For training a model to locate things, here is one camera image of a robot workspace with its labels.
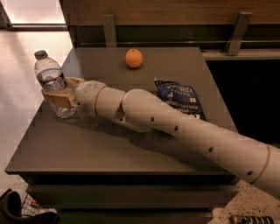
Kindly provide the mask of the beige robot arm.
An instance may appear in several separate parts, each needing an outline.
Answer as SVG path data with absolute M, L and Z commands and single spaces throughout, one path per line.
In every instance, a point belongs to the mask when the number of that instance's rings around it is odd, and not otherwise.
M 69 81 L 71 88 L 43 90 L 45 100 L 66 109 L 83 109 L 131 130 L 161 130 L 243 181 L 280 197 L 279 148 L 183 114 L 142 89 L 124 92 L 95 80 Z

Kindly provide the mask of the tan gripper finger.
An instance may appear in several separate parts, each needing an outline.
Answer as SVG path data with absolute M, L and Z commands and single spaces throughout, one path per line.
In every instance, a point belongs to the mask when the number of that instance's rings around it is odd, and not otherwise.
M 85 80 L 78 77 L 66 77 L 66 84 L 68 88 L 76 89 L 78 86 L 80 86 L 82 83 L 84 83 Z
M 42 95 L 47 102 L 62 107 L 64 109 L 71 109 L 77 107 L 77 102 L 74 98 L 74 94 L 69 88 L 61 90 L 43 89 Z

